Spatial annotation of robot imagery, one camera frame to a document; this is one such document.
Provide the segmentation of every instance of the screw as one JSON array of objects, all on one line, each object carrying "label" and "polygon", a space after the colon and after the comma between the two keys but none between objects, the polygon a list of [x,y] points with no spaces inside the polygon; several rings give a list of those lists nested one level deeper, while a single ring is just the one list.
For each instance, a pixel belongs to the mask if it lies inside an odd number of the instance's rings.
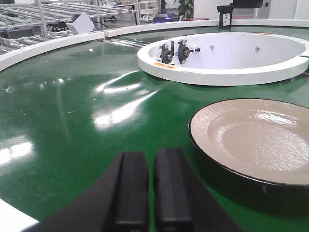
[{"label": "screw", "polygon": [[168,61],[172,61],[172,60],[173,60],[173,54],[168,54],[168,55],[166,56],[166,59],[167,59]]}]

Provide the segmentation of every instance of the ceramic plate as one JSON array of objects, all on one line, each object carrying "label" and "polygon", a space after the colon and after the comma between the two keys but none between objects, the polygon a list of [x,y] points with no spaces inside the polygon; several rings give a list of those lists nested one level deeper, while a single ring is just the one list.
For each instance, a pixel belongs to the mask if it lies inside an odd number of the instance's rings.
[{"label": "ceramic plate", "polygon": [[309,185],[309,109],[281,101],[234,99],[197,111],[194,144],[230,171],[258,181]]}]

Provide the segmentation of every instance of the round white basin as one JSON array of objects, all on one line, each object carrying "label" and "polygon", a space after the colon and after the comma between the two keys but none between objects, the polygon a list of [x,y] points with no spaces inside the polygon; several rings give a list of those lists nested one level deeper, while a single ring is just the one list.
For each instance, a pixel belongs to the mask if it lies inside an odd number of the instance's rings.
[{"label": "round white basin", "polygon": [[261,33],[189,35],[143,47],[138,62],[151,75],[188,84],[264,84],[303,73],[309,64],[309,42]]}]

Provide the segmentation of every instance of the cable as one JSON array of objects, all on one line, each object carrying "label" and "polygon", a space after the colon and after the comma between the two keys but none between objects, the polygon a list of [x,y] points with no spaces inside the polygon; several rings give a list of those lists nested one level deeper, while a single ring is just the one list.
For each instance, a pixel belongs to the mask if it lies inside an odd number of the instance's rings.
[{"label": "cable", "polygon": [[100,23],[100,22],[93,22],[93,23],[99,23],[99,24],[101,24],[101,25],[105,26],[105,27],[106,27],[106,29],[109,29],[109,27],[108,27],[106,24],[104,24],[104,23]]}]

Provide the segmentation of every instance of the dark plate rim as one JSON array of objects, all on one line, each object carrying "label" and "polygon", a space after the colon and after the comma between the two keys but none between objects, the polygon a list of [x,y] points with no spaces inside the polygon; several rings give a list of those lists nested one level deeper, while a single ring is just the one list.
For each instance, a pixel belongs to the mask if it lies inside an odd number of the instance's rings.
[{"label": "dark plate rim", "polygon": [[208,158],[210,158],[214,163],[216,163],[217,165],[221,166],[222,168],[228,170],[229,172],[232,172],[238,176],[241,176],[241,177],[244,177],[246,179],[249,179],[249,180],[253,180],[253,181],[257,181],[257,182],[260,182],[260,183],[263,183],[263,184],[268,184],[268,185],[273,185],[273,186],[280,186],[280,187],[288,187],[288,188],[296,188],[296,189],[309,189],[309,183],[308,184],[304,184],[304,185],[300,185],[300,184],[287,184],[287,183],[280,183],[280,182],[274,182],[274,181],[269,181],[269,180],[264,180],[264,179],[259,179],[257,177],[254,177],[254,176],[250,176],[250,175],[246,175],[246,174],[243,174],[241,172],[238,172],[230,167],[227,167],[221,163],[219,163],[218,161],[216,161],[214,158],[212,158],[211,156],[209,156],[205,151],[202,150],[202,148],[200,148],[198,146],[198,144],[195,142],[195,140],[193,139],[193,136],[192,136],[192,133],[191,133],[191,123],[192,123],[192,119],[193,117],[202,109],[210,106],[210,105],[213,105],[213,104],[216,104],[216,103],[219,103],[219,102],[225,102],[225,101],[230,101],[230,100],[241,100],[241,99],[256,99],[256,100],[268,100],[268,101],[274,101],[274,102],[282,102],[282,103],[288,103],[288,104],[292,104],[292,105],[296,105],[296,106],[300,106],[300,107],[303,107],[303,108],[306,108],[309,110],[308,107],[304,107],[302,105],[298,105],[298,104],[295,104],[295,103],[290,103],[290,102],[286,102],[286,101],[279,101],[279,100],[274,100],[274,99],[266,99],[266,98],[233,98],[233,99],[225,99],[225,100],[221,100],[221,101],[216,101],[216,102],[213,102],[211,104],[208,104],[208,105],[205,105],[201,108],[199,108],[193,115],[192,117],[190,118],[190,121],[188,123],[188,133],[189,133],[189,137],[190,137],[190,140],[191,142],[193,143],[193,145],[199,150],[201,151],[204,155],[206,155]]}]

